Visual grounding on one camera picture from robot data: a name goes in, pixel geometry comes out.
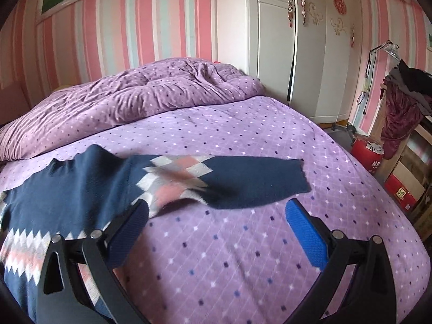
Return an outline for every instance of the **purple bedsheet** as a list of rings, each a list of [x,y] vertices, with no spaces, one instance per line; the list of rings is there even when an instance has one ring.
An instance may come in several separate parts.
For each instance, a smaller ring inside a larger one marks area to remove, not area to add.
[[[350,238],[383,237],[392,263],[398,322],[426,288],[430,259],[396,204],[327,134],[274,99],[256,96],[167,112],[10,162],[0,173],[0,191],[20,185],[52,158],[70,159],[91,144],[121,157],[302,158],[312,191],[297,198],[310,214]],[[152,323],[282,323],[319,274],[285,221],[285,202],[233,211],[191,203],[153,218],[124,266],[130,297]],[[328,313],[337,309],[351,270]]]

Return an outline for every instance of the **electrical cord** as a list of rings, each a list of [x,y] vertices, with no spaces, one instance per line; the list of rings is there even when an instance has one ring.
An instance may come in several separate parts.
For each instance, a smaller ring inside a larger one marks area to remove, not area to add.
[[[363,115],[366,115],[366,108],[368,107],[368,102],[369,102],[369,94],[371,92],[371,88],[372,88],[372,82],[374,79],[374,70],[375,70],[375,61],[377,59],[377,55],[375,54],[375,58],[374,58],[374,63],[372,64],[372,76],[371,76],[371,81],[369,83],[369,90],[368,90],[368,97],[366,99],[366,103],[364,104],[364,110],[363,110]]]
[[[366,93],[365,92],[361,92],[361,94],[357,98],[357,106],[360,106],[360,103],[362,103],[362,101],[365,99],[365,96],[366,96]]]

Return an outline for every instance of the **red paper cut decoration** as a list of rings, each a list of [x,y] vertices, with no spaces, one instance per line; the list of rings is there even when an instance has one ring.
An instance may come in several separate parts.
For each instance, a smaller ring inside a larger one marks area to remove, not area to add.
[[[346,4],[344,0],[333,0],[333,3],[340,15],[346,15]]]

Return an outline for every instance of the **red bucket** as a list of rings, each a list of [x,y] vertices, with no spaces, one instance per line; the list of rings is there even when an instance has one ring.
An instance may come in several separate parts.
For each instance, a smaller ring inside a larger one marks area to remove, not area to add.
[[[384,150],[375,141],[357,138],[351,148],[351,154],[369,173],[374,174],[384,157]]]

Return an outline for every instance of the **red box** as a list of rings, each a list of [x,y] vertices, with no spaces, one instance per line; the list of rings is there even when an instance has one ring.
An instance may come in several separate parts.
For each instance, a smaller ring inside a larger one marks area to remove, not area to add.
[[[407,211],[417,202],[408,189],[393,174],[390,174],[387,178],[384,188],[389,194],[395,196],[399,205]]]

